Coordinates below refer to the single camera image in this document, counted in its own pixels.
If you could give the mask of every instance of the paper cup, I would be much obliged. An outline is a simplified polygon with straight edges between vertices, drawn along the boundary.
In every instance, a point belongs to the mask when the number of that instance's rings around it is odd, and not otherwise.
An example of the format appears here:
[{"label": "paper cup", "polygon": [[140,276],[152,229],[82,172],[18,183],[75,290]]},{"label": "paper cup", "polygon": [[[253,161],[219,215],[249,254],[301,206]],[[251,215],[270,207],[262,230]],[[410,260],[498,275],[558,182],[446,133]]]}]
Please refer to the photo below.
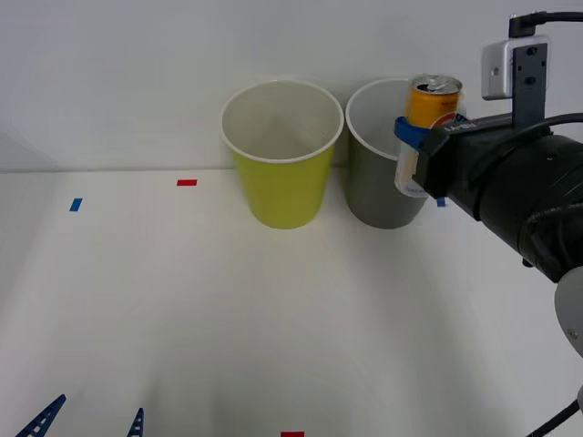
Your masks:
[{"label": "paper cup", "polygon": [[425,198],[407,197],[394,185],[400,141],[394,121],[409,97],[408,79],[383,79],[356,91],[346,107],[350,129],[346,198],[362,222],[395,229],[413,221]]},{"label": "paper cup", "polygon": [[261,223],[293,229],[315,217],[343,123],[332,94],[298,80],[251,86],[227,102],[222,140]]}]

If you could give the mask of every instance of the orange soda can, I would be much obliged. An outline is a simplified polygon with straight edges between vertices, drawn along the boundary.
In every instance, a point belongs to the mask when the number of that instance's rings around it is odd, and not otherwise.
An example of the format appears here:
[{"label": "orange soda can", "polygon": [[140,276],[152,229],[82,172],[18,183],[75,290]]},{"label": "orange soda can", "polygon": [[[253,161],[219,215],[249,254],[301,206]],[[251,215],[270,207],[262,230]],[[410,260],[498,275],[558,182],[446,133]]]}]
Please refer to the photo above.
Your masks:
[{"label": "orange soda can", "polygon": [[462,83],[450,76],[420,75],[411,82],[407,121],[431,128],[454,121]]}]

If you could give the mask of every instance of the yellow paper cup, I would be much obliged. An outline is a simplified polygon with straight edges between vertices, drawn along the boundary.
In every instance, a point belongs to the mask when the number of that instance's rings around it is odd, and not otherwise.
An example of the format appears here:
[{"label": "yellow paper cup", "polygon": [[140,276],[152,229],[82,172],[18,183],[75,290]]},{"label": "yellow paper cup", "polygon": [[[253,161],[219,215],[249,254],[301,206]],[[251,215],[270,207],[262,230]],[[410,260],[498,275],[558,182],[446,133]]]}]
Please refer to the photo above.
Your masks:
[{"label": "yellow paper cup", "polygon": [[253,215],[276,229],[312,220],[343,130],[333,95],[308,82],[274,80],[235,94],[220,117]]}]

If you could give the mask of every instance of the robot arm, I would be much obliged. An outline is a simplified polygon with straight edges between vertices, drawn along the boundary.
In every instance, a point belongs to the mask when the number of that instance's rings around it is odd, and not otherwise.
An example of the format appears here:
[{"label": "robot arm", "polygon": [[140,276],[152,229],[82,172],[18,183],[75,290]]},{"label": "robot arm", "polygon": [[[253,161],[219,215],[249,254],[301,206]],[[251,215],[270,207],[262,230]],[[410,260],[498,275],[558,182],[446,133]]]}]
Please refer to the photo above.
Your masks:
[{"label": "robot arm", "polygon": [[485,99],[512,98],[513,112],[436,127],[419,150],[414,180],[449,197],[558,283],[557,317],[583,356],[583,144],[552,126],[583,123],[583,113],[545,119],[547,21],[583,13],[534,13],[510,19],[510,39],[482,57]]}]

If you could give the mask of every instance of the cup rim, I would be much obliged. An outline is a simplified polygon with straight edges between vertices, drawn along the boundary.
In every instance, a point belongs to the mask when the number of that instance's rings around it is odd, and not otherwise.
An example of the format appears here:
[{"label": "cup rim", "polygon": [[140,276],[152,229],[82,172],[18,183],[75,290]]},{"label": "cup rim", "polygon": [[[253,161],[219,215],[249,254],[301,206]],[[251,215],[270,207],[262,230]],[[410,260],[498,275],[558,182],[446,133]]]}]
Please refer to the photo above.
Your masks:
[{"label": "cup rim", "polygon": [[390,153],[383,152],[382,150],[379,150],[378,148],[373,147],[370,144],[368,144],[366,141],[364,141],[364,139],[360,135],[358,135],[358,133],[356,132],[356,129],[354,129],[353,122],[350,118],[350,108],[352,107],[354,100],[362,92],[366,91],[368,88],[385,83],[385,82],[397,82],[397,81],[398,82],[409,82],[410,79],[408,77],[386,77],[384,79],[374,80],[373,82],[370,82],[370,83],[358,88],[354,92],[354,94],[351,95],[350,99],[348,100],[348,105],[346,105],[346,124],[348,125],[348,129],[350,130],[350,133],[353,134],[353,136],[358,140],[358,142],[360,144],[362,144],[363,146],[368,148],[375,155],[379,155],[383,158],[391,159],[392,161],[396,161],[399,158],[398,153],[396,155],[391,155]]},{"label": "cup rim", "polygon": [[[223,118],[225,115],[225,111],[227,110],[227,108],[229,107],[230,103],[237,98],[238,96],[240,96],[243,93],[246,93],[247,91],[253,89],[253,88],[257,88],[259,86],[264,86],[273,82],[279,82],[279,83],[291,83],[291,84],[298,84],[298,85],[304,85],[304,86],[309,86],[311,88],[314,88],[318,91],[320,91],[321,93],[324,93],[328,98],[331,99],[331,101],[334,103],[334,105],[336,106],[336,110],[338,111],[338,114],[340,116],[340,123],[338,126],[338,129],[336,130],[336,133],[333,135],[332,139],[330,141],[328,141],[326,144],[324,144],[322,147],[317,148],[316,150],[314,150],[313,152],[307,154],[307,155],[302,155],[300,157],[296,157],[296,158],[287,158],[287,159],[269,159],[269,158],[261,158],[261,157],[256,157],[254,155],[251,155],[247,152],[242,151],[241,149],[239,149],[238,147],[235,147],[227,138],[227,135],[225,134],[225,129],[223,127]],[[340,134],[343,131],[344,128],[344,112],[343,112],[343,107],[340,105],[340,103],[338,102],[338,100],[336,99],[336,97],[334,97],[332,95],[332,93],[324,88],[322,88],[321,86],[317,86],[315,84],[313,84],[312,82],[308,82],[305,80],[300,80],[300,79],[288,79],[288,78],[282,78],[282,79],[271,79],[271,80],[266,80],[266,81],[262,81],[259,84],[255,84],[255,85],[251,85],[251,86],[246,86],[243,89],[240,89],[239,91],[237,91],[235,94],[233,94],[229,100],[227,100],[227,103],[225,103],[225,105],[222,107],[222,110],[220,111],[220,139],[222,139],[222,141],[235,153],[237,153],[238,155],[242,155],[243,157],[246,157],[247,159],[251,159],[253,161],[259,161],[259,162],[265,162],[268,164],[292,164],[294,162],[302,162],[305,160],[308,160],[310,158],[313,158],[315,156],[320,155],[322,152],[326,151],[328,148],[330,148],[338,139],[338,137],[340,136]]]}]

